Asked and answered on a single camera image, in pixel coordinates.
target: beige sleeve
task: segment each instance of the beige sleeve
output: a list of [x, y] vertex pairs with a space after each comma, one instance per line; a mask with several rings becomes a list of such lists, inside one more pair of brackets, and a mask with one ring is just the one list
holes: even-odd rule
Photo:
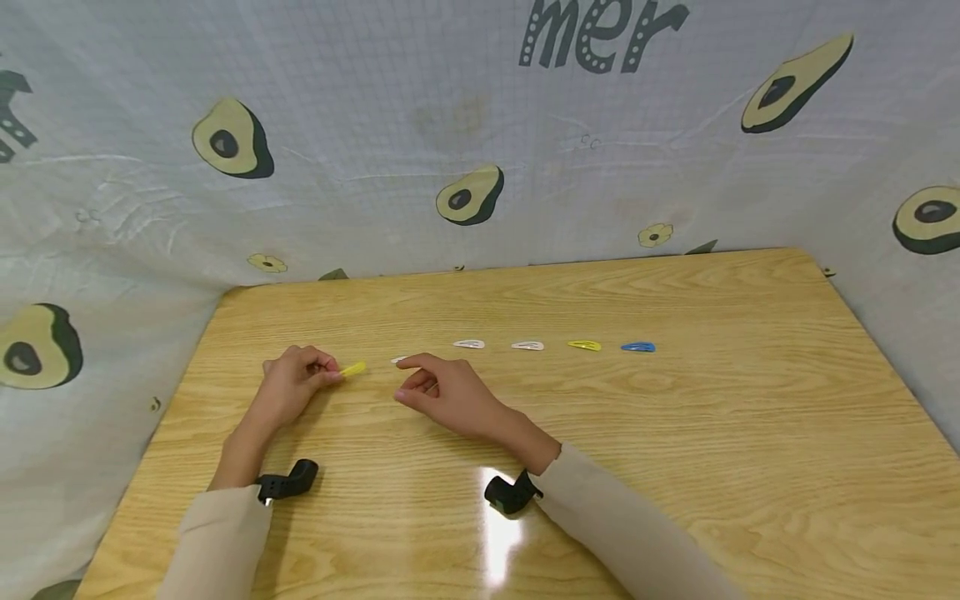
[[564, 444], [543, 475], [530, 479], [543, 492], [543, 511], [634, 598], [744, 597], [686, 531], [575, 447]]
[[273, 509], [256, 499], [260, 486], [198, 495], [180, 523], [180, 544], [157, 600], [250, 598]]

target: wrist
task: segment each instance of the wrist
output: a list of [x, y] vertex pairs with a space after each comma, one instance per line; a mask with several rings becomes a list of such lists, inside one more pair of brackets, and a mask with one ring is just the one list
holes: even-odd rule
[[524, 468], [534, 475], [541, 475], [558, 456], [561, 444], [543, 431], [526, 415], [510, 410], [506, 426], [498, 442], [510, 452]]

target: wood grain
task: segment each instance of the wood grain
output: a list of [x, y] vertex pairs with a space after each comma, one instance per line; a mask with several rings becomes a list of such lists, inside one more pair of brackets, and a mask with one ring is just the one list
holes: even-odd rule
[[[450, 345], [466, 338], [487, 348]], [[510, 348], [522, 340], [546, 350]], [[636, 341], [658, 351], [618, 349]], [[390, 359], [419, 351], [468, 358], [753, 598], [958, 597], [956, 456], [810, 257], [770, 250], [230, 292], [78, 598], [152, 597], [260, 362], [291, 344], [369, 371], [318, 398], [268, 459], [326, 473], [277, 504], [256, 598], [626, 597], [538, 510], [508, 521], [485, 506], [487, 481], [518, 471], [502, 451], [391, 400]]]

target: fabric backdrop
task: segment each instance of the fabric backdrop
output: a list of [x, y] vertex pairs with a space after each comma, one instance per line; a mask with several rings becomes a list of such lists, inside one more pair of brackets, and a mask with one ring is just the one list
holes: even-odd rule
[[238, 285], [799, 246], [960, 443], [952, 0], [0, 16], [0, 597], [83, 572]]

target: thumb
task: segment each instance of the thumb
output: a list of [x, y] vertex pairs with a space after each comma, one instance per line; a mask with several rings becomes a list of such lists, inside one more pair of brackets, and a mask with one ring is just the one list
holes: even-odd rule
[[310, 378], [307, 379], [315, 390], [331, 386], [334, 383], [340, 383], [343, 380], [344, 377], [336, 371], [318, 371], [310, 375]]
[[418, 413], [423, 413], [427, 417], [430, 416], [430, 408], [437, 401], [436, 398], [430, 397], [423, 392], [418, 392], [417, 390], [397, 390], [394, 392], [394, 399], [408, 406]]

